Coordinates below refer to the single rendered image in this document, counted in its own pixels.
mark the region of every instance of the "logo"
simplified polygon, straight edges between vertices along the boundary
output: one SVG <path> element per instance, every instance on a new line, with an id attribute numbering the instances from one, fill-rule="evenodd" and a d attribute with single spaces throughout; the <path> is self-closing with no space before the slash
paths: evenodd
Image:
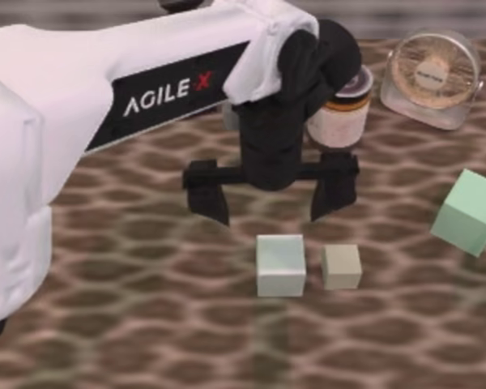
<path id="1" fill-rule="evenodd" d="M 178 83 L 166 83 L 145 91 L 141 96 L 132 96 L 122 116 L 127 118 L 141 111 L 183 99 L 190 94 L 191 87 L 196 92 L 207 89 L 210 86 L 211 76 L 212 71 L 207 71 L 198 75 L 198 79 L 193 83 L 191 83 L 191 78 L 181 79 Z"/>

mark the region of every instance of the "round label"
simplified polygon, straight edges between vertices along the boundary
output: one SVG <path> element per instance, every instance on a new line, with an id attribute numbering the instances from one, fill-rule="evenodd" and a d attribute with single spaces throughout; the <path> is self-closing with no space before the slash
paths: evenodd
<path id="1" fill-rule="evenodd" d="M 424 61 L 418 65 L 414 73 L 418 85 L 431 91 L 441 89 L 448 78 L 447 66 L 438 61 Z"/>

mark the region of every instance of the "green block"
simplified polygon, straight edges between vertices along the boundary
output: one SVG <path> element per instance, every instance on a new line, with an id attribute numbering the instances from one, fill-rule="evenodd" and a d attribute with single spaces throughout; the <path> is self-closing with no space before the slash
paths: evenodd
<path id="1" fill-rule="evenodd" d="M 464 169 L 430 233 L 478 257 L 486 246 L 486 177 Z"/>

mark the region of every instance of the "beige cube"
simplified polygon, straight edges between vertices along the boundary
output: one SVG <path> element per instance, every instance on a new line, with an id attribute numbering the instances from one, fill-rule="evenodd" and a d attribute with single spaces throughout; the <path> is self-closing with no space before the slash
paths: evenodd
<path id="1" fill-rule="evenodd" d="M 356 289 L 362 277 L 357 245 L 327 245 L 322 249 L 324 289 Z"/>

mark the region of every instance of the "red letter x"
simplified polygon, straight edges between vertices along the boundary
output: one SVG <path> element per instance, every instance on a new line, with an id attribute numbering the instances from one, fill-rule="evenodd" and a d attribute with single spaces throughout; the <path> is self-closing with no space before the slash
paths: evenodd
<path id="1" fill-rule="evenodd" d="M 198 75 L 198 82 L 196 84 L 195 90 L 200 91 L 204 88 L 209 88 L 209 78 L 212 75 L 212 71 L 208 71 L 203 75 Z"/>

